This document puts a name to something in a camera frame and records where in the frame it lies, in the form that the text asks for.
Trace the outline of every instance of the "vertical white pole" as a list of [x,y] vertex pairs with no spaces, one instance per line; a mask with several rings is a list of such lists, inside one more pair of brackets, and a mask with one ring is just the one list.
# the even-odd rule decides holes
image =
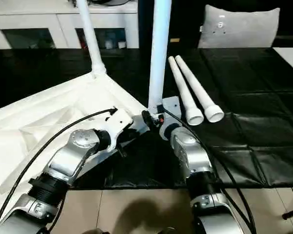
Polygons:
[[77,6],[79,8],[80,15],[84,24],[84,35],[91,57],[92,73],[94,77],[96,77],[97,75],[105,74],[106,69],[102,62],[97,38],[94,34],[94,29],[91,24],[87,0],[77,0]]
[[157,106],[163,103],[170,10],[171,0],[155,0],[148,94],[148,109],[153,114],[157,113]]

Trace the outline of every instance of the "black mat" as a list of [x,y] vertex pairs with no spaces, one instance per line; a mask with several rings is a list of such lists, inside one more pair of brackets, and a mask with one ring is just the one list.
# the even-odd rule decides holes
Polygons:
[[[109,75],[146,106],[148,57],[139,50],[102,51],[102,56]],[[194,129],[239,185],[293,187],[293,68],[273,49],[191,50],[181,56],[226,113],[219,123],[205,121]],[[0,107],[89,71],[82,50],[0,51]],[[177,94],[167,67],[164,97]],[[114,154],[80,177],[75,189],[184,185],[177,158],[157,134],[143,134],[125,151],[126,158]]]

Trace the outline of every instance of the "robotic arm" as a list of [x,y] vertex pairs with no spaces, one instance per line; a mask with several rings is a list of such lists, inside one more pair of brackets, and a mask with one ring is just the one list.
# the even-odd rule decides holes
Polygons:
[[[163,99],[164,107],[181,116],[178,97]],[[243,234],[234,219],[226,196],[216,185],[216,176],[206,150],[196,137],[166,112],[157,117],[142,113],[145,123],[152,131],[170,141],[178,157],[182,175],[191,198],[193,227],[196,234]]]
[[0,222],[0,234],[47,234],[46,225],[76,180],[86,160],[99,151],[111,152],[119,134],[132,122],[124,111],[116,111],[96,129],[75,130],[68,142],[51,158],[42,174],[29,180],[33,185]]

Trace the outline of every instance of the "white plastic tube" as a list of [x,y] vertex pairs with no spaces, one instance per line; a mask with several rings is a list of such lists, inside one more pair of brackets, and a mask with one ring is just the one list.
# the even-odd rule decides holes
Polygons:
[[155,0],[151,71],[148,94],[148,109],[157,113],[157,106],[163,103],[163,86],[168,43],[171,0]]
[[224,117],[224,112],[209,97],[208,93],[205,91],[205,89],[192,73],[192,71],[188,68],[183,59],[179,55],[177,55],[175,58],[181,71],[189,82],[192,90],[194,91],[202,107],[204,108],[204,114],[208,121],[211,123],[220,121]]
[[101,74],[106,74],[106,68],[101,59],[98,41],[91,24],[87,0],[77,0],[77,6],[84,24],[84,35],[91,57],[92,72],[95,77]]
[[199,108],[197,108],[194,99],[190,93],[190,90],[187,87],[187,84],[176,64],[176,61],[173,56],[168,58],[171,71],[175,77],[177,87],[182,99],[182,102],[186,109],[186,119],[190,125],[199,125],[203,122],[204,116]]

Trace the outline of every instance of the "gray cushion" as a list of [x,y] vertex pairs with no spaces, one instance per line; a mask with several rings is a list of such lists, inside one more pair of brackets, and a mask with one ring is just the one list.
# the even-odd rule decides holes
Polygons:
[[206,5],[199,48],[271,47],[279,12],[230,12]]

